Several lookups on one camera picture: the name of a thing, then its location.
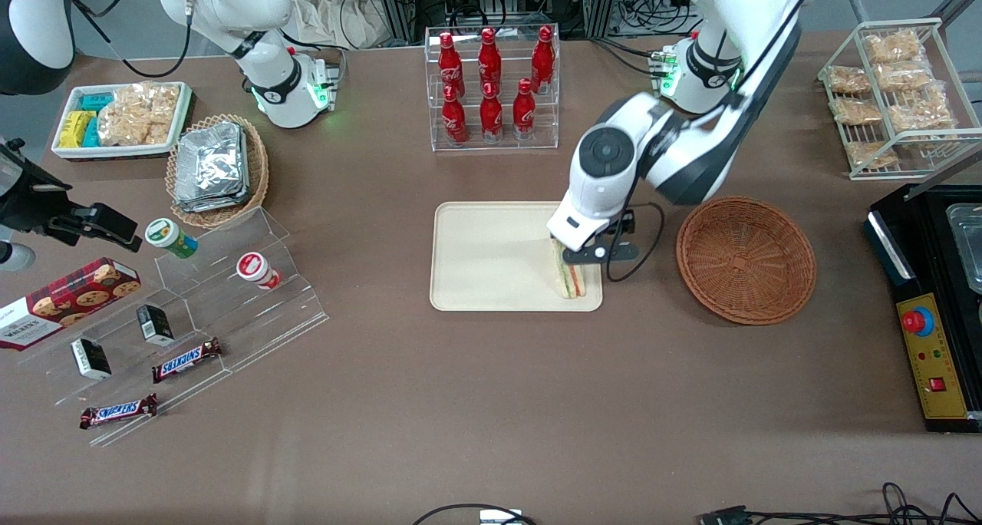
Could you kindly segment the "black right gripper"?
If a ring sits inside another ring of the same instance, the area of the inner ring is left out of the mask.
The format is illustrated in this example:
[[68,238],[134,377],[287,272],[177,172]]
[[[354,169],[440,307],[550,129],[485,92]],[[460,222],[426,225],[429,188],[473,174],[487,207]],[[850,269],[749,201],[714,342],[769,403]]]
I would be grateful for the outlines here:
[[35,233],[76,246],[83,237],[105,239],[132,253],[143,240],[137,222],[104,203],[76,208],[68,193],[73,186],[60,181],[21,153],[20,137],[2,140],[1,223],[21,233]]

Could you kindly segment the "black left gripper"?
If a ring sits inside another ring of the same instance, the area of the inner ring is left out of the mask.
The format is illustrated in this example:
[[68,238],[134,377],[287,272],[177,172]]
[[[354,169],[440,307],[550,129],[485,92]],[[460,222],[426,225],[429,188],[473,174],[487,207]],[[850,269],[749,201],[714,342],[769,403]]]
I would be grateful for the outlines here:
[[566,265],[607,265],[621,260],[636,260],[639,257],[638,246],[621,238],[625,234],[634,234],[635,228],[634,211],[625,210],[578,251],[562,249],[562,261]]

